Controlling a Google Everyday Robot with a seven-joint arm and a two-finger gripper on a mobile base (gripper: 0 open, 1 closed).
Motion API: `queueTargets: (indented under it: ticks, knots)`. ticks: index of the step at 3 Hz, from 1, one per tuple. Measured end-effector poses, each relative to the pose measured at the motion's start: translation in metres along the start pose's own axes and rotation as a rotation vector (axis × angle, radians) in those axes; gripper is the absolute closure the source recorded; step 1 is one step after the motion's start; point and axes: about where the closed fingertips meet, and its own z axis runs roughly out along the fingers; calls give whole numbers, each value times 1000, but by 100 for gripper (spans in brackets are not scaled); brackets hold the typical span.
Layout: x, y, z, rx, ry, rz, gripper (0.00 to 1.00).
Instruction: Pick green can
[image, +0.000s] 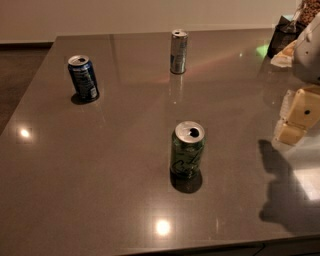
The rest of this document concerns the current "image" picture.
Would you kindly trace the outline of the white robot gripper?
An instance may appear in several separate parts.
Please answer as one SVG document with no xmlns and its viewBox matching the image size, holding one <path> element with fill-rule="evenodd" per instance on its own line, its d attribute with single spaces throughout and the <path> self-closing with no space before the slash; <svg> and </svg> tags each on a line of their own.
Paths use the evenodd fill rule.
<svg viewBox="0 0 320 256">
<path fill-rule="evenodd" d="M 288 90 L 280 108 L 274 139 L 296 145 L 320 120 L 320 13 L 299 35 L 293 55 L 293 74 L 308 85 Z"/>
</svg>

